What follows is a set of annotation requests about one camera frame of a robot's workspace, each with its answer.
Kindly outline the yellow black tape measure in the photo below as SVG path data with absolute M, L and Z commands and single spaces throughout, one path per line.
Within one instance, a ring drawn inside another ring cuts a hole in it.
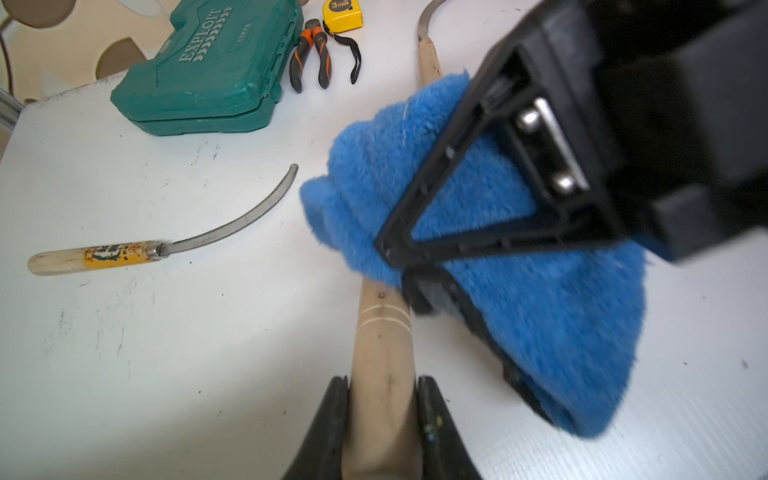
M 323 19 L 334 33 L 344 33 L 364 26 L 358 0 L 327 0 L 322 7 Z

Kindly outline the sickle wooden handle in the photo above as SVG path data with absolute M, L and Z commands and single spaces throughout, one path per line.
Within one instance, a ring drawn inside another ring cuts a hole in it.
M 351 367 L 344 479 L 420 479 L 410 307 L 384 283 L 362 281 Z
M 445 0 L 432 0 L 421 12 L 417 24 L 417 56 L 419 87 L 424 88 L 443 76 L 433 40 L 429 36 L 429 25 L 433 14 Z
M 272 210 L 293 185 L 298 170 L 297 164 L 291 164 L 275 189 L 259 204 L 240 217 L 205 233 L 174 242 L 148 240 L 38 253 L 29 258 L 28 270 L 37 276 L 56 276 L 129 267 L 160 261 L 173 254 L 216 243 L 245 229 Z

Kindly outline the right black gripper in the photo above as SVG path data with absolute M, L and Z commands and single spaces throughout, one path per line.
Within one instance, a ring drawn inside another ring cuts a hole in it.
M 767 5 L 544 1 L 497 44 L 539 203 L 504 253 L 633 239 L 679 261 L 767 225 Z

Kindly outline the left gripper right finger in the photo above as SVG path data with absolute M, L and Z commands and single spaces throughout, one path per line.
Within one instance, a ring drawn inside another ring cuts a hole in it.
M 423 450 L 423 479 L 481 480 L 436 380 L 417 381 L 419 434 Z

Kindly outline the blue microfiber rag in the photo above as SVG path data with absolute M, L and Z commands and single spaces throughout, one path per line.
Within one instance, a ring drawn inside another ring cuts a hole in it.
M 401 290 L 417 313 L 461 319 L 536 414 L 572 435 L 597 437 L 623 400 L 642 331 L 646 259 L 639 245 L 413 270 L 390 267 L 375 249 L 469 82 L 464 73 L 446 76 L 349 125 L 333 142 L 327 173 L 301 187 L 305 216 L 352 270 Z

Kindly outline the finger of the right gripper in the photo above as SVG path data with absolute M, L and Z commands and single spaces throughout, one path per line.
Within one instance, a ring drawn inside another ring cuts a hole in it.
M 551 57 L 492 50 L 376 249 L 392 267 L 601 248 L 624 234 Z M 576 138 L 566 130 L 576 128 Z

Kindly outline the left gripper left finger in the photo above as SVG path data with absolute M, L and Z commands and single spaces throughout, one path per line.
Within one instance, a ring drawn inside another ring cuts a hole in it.
M 342 446 L 347 429 L 349 387 L 346 377 L 334 376 L 283 480 L 339 480 Z

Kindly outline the green plastic tool case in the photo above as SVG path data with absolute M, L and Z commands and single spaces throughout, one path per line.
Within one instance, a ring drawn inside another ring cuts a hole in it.
M 247 133 L 266 127 L 282 96 L 304 22 L 297 1 L 182 1 L 154 58 L 129 68 L 110 100 L 146 133 Z

